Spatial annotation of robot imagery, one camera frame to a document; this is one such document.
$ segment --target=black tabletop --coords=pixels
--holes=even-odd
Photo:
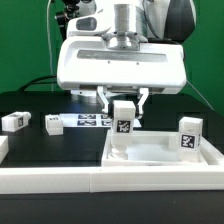
[[[1,116],[32,115],[27,127],[1,131],[9,153],[0,167],[100,166],[108,128],[64,128],[62,136],[45,129],[47,114],[99,114],[100,105],[75,102],[65,92],[7,92],[0,108]],[[224,118],[188,95],[150,96],[138,130],[178,131],[183,116],[202,118],[203,136],[224,153]],[[222,223],[223,208],[223,191],[0,195],[0,223]]]

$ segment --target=white tray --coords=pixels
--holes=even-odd
[[[208,166],[222,164],[224,156],[204,138],[198,162],[178,159],[179,134],[177,132],[134,131],[132,144],[127,147],[127,160],[110,159],[111,132],[108,131],[102,155],[102,166]]]

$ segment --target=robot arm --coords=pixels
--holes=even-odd
[[[95,3],[93,14],[68,22],[67,39],[58,61],[61,88],[96,91],[105,113],[109,113],[106,91],[137,93],[143,97],[137,109],[140,115],[149,93],[178,93],[186,83],[182,46],[149,43],[148,37],[154,33],[169,38],[171,34],[167,31],[172,30],[172,24],[178,33],[184,30],[179,29],[184,21],[188,24],[187,31],[179,37],[187,38],[195,26],[193,2],[96,0]],[[170,16],[173,14],[180,19],[173,20]]]

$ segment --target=green background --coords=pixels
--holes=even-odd
[[[188,80],[224,115],[224,1],[194,0],[197,26],[185,41]],[[48,0],[1,0],[0,92],[17,90],[26,82],[50,75],[46,14]],[[60,0],[51,4],[53,65],[56,73],[61,37],[54,21],[63,10]],[[51,86],[30,90],[51,90]],[[188,85],[184,93],[201,98]]]

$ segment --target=cable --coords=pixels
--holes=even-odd
[[[211,104],[208,102],[208,100],[206,100],[206,98],[199,92],[199,90],[197,90],[193,84],[191,84],[188,80],[187,83],[191,86],[191,88],[207,103],[207,105],[214,110],[214,108],[211,106]]]
[[[33,79],[30,82],[28,82],[27,84],[21,86],[17,91],[23,92],[26,88],[28,88],[31,85],[37,85],[37,84],[54,84],[56,82],[46,82],[46,83],[43,83],[43,82],[39,82],[39,81],[46,80],[46,79],[52,79],[52,78],[56,78],[56,77],[57,77],[56,75],[49,75],[49,76],[42,76],[42,77]]]
[[[53,74],[53,56],[52,56],[52,44],[51,44],[51,30],[50,30],[50,5],[51,0],[47,4],[47,40],[48,40],[48,50],[50,57],[50,71]]]

